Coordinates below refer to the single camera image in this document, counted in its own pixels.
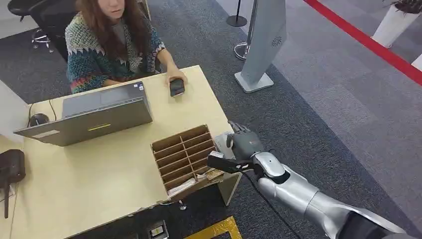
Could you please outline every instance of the colorful knit sweater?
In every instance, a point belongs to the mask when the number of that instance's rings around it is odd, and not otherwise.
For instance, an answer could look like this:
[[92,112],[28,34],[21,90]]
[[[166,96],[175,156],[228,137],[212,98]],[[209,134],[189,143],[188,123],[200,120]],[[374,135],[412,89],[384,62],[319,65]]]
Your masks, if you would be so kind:
[[145,21],[151,31],[150,53],[143,57],[142,53],[137,52],[129,29],[123,23],[128,60],[109,60],[82,14],[77,14],[65,31],[69,53],[67,76],[72,93],[100,88],[107,79],[126,81],[142,74],[158,73],[160,69],[156,68],[156,56],[165,46],[149,21]]

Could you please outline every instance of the robot finger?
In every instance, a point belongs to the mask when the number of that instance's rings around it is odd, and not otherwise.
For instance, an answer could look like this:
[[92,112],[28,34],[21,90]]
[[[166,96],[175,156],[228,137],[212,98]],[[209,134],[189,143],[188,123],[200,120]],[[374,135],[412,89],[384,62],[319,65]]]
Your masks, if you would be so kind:
[[228,123],[230,124],[231,128],[233,129],[233,131],[235,133],[237,133],[237,132],[240,131],[240,128],[239,128],[239,125],[238,124],[236,124],[235,122],[230,121],[230,120],[228,121]]

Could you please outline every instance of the silver robotic arm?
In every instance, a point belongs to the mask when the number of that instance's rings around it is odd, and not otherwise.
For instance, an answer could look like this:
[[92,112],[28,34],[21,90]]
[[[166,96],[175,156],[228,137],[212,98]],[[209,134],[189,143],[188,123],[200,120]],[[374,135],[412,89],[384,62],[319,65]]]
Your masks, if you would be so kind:
[[248,128],[230,122],[234,134],[227,138],[236,159],[212,152],[208,165],[225,172],[253,169],[258,189],[325,231],[330,239],[413,239],[399,226],[367,209],[347,205],[322,193],[306,178],[266,152]]

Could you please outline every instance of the laptop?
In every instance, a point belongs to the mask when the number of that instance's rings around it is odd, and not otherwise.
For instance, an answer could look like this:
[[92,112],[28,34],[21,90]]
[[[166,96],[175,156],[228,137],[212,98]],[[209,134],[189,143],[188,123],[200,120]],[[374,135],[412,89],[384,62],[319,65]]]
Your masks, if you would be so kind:
[[60,120],[14,133],[57,146],[152,122],[151,109],[141,81],[63,100]]

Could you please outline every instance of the black mouse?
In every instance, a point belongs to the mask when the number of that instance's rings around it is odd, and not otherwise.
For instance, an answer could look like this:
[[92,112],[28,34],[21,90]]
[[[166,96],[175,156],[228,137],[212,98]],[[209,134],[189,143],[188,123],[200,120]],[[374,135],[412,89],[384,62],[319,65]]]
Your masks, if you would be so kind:
[[47,123],[48,120],[48,116],[46,116],[45,114],[42,113],[38,113],[38,114],[34,114],[33,116],[31,116],[31,118],[29,119],[29,125],[30,126],[36,126],[36,125],[40,125],[43,123]]

